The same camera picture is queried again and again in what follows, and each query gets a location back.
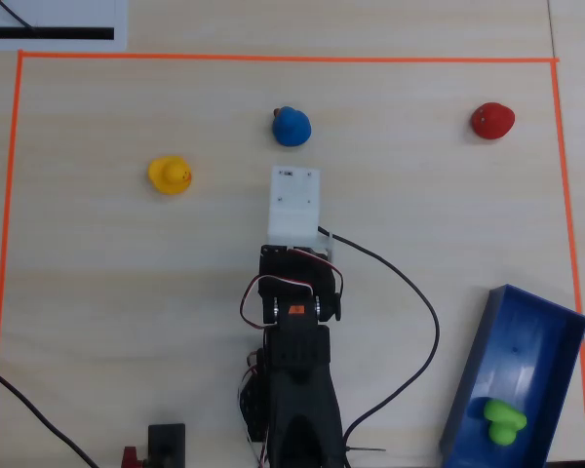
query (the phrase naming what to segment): red rubber duck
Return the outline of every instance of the red rubber duck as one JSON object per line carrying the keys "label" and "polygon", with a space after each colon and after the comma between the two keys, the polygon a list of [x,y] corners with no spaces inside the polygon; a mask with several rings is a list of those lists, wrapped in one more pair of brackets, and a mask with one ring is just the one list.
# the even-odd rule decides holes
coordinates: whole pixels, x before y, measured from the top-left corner
{"label": "red rubber duck", "polygon": [[472,130],[481,138],[499,139],[507,135],[516,122],[516,114],[498,102],[487,102],[472,114]]}

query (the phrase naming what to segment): rubber duck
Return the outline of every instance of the rubber duck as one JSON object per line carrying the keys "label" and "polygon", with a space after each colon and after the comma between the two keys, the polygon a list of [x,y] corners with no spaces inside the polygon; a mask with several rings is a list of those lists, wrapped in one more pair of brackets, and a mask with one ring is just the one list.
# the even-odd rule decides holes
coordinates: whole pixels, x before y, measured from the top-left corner
{"label": "rubber duck", "polygon": [[281,107],[273,111],[273,136],[284,146],[299,146],[312,134],[310,119],[300,110]]}
{"label": "rubber duck", "polygon": [[179,156],[165,156],[152,161],[147,170],[154,187],[165,195],[182,193],[191,184],[191,168]]}
{"label": "rubber duck", "polygon": [[470,125],[481,138],[499,139],[507,135],[516,122],[516,114],[498,102],[486,102],[473,112]]}
{"label": "rubber duck", "polygon": [[499,446],[511,446],[518,433],[527,427],[527,417],[502,400],[489,400],[484,407],[484,416],[491,423],[489,438]]}

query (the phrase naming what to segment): red component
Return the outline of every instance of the red component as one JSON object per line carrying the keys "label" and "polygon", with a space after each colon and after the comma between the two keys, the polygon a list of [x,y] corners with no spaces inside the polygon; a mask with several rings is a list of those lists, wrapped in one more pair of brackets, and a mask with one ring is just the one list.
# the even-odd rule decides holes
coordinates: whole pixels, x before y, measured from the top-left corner
{"label": "red component", "polygon": [[121,468],[142,468],[143,462],[137,458],[136,447],[124,447],[124,457],[121,459]]}
{"label": "red component", "polygon": [[481,138],[498,139],[507,135],[516,122],[516,114],[498,102],[487,102],[472,114],[472,130]]}

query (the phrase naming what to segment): electrical wire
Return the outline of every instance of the electrical wire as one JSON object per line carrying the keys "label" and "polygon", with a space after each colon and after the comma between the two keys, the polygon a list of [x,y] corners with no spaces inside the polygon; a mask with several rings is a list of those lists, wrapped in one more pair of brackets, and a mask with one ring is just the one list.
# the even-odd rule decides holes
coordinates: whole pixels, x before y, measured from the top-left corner
{"label": "electrical wire", "polygon": [[21,24],[23,27],[30,29],[31,31],[34,31],[35,28],[33,26],[31,26],[29,23],[27,23],[26,21],[24,21],[16,12],[14,12],[13,10],[11,10],[5,3],[3,0],[0,0],[0,6],[9,14],[11,15],[19,24]]}
{"label": "electrical wire", "polygon": [[340,273],[340,270],[338,270],[333,265],[333,263],[325,260],[324,258],[320,258],[319,256],[314,255],[310,252],[303,251],[302,249],[291,249],[291,251],[296,253],[296,254],[309,256],[310,258],[312,258],[314,260],[320,261],[321,263],[325,263],[329,268],[331,268],[340,277],[340,297],[342,297],[342,290],[344,289],[344,277],[342,276],[342,273]]}
{"label": "electrical wire", "polygon": [[257,282],[259,280],[262,280],[264,278],[271,278],[273,280],[277,280],[277,281],[281,281],[282,283],[288,283],[289,285],[294,285],[294,286],[302,286],[304,288],[307,288],[310,290],[310,294],[314,295],[314,290],[312,289],[312,285],[310,285],[309,283],[306,283],[304,281],[297,281],[297,280],[291,280],[289,278],[284,278],[281,276],[274,276],[274,275],[257,275],[254,276],[252,281],[250,282],[250,285],[247,286],[247,289],[245,290],[245,293],[243,294],[243,298],[241,299],[241,318],[245,321],[246,324],[254,327],[256,330],[264,330],[266,329],[265,325],[259,325],[256,324],[254,322],[252,322],[251,320],[247,319],[245,317],[245,312],[244,312],[244,308],[245,308],[245,301],[247,300],[247,297],[250,295],[250,293],[252,292],[252,290],[254,289],[254,286],[257,284]]}
{"label": "electrical wire", "polygon": [[71,439],[69,439],[67,436],[65,436],[62,432],[60,432],[59,429],[57,429],[55,427],[55,425],[50,422],[46,416],[44,416],[41,411],[39,409],[37,409],[32,403],[30,403],[30,401],[24,397],[21,393],[20,390],[18,390],[16,387],[14,387],[13,385],[11,385],[4,377],[2,377],[2,375],[0,375],[0,383],[7,389],[9,390],[11,393],[13,393],[16,397],[18,397],[18,399],[24,403],[26,405],[26,407],[35,415],[37,416],[37,419],[39,419],[42,424],[44,426],[46,426],[50,432],[52,432],[55,436],[57,436],[59,439],[61,439],[63,442],[65,442],[70,449],[74,450],[78,456],[80,456],[85,463],[87,463],[91,468],[99,468],[96,463],[86,454],[82,451],[81,448],[79,448]]}
{"label": "electrical wire", "polygon": [[247,361],[248,368],[250,368],[252,366],[252,357],[256,357],[256,356],[257,356],[257,351],[252,351],[250,354],[247,355],[246,361]]}
{"label": "electrical wire", "polygon": [[[345,445],[345,447],[347,447],[347,441],[349,440],[349,436],[351,436],[351,433],[362,422],[364,422],[366,419],[368,419],[373,414],[375,414],[376,412],[378,412],[379,410],[384,408],[386,405],[388,405],[390,402],[392,402],[392,400],[397,398],[406,388],[408,388],[412,383],[414,383],[414,381],[417,380],[427,370],[427,368],[431,364],[431,361],[433,361],[433,358],[436,355],[436,351],[438,350],[438,343],[440,342],[440,322],[438,321],[438,316],[436,315],[436,311],[434,310],[433,306],[431,305],[431,302],[429,302],[429,300],[427,299],[427,297],[425,297],[425,295],[422,293],[422,291],[410,280],[410,278],[408,278],[404,273],[401,272],[401,270],[399,270],[396,266],[394,266],[388,260],[386,260],[385,258],[379,256],[378,254],[376,254],[368,249],[365,249],[362,246],[359,246],[355,242],[349,241],[348,239],[345,239],[345,238],[340,237],[340,236],[336,236],[335,234],[331,234],[330,231],[328,231],[327,229],[324,229],[321,226],[319,226],[319,232],[325,236],[333,237],[336,241],[341,242],[342,244],[345,244],[349,247],[352,247],[353,249],[361,252],[362,254],[366,254],[368,256],[371,256],[375,260],[383,263],[385,266],[390,268],[394,273],[396,273],[399,277],[401,277],[401,279],[403,281],[405,281],[408,284],[408,286],[410,288],[412,288],[414,290],[414,292],[416,294],[418,294],[418,297],[420,297],[420,299],[422,299],[422,301],[425,303],[425,305],[429,309],[429,312],[431,312],[431,317],[433,318],[433,322],[434,322],[434,325],[436,328],[436,335],[434,338],[433,347],[431,348],[431,352],[429,353],[429,357],[424,362],[422,367],[412,377],[410,377],[403,385],[401,385],[397,390],[395,390],[393,393],[391,393],[387,398],[385,398],[379,404],[377,404],[374,407],[372,407],[371,409],[369,409],[367,412],[362,414],[360,417],[358,417],[355,421],[353,421],[351,423],[349,428],[344,432],[344,436],[343,436],[344,445]],[[346,466],[346,468],[351,468],[351,465],[349,464],[349,460],[347,459],[346,453],[344,455],[344,465]]]}

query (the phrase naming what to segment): blue rubber duck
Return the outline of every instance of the blue rubber duck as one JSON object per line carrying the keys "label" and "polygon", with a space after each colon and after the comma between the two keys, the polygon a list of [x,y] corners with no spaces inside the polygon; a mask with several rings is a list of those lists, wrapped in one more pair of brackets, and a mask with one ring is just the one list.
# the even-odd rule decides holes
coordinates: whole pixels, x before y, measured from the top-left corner
{"label": "blue rubber duck", "polygon": [[281,107],[273,111],[273,136],[284,146],[299,146],[312,134],[310,119],[300,110]]}

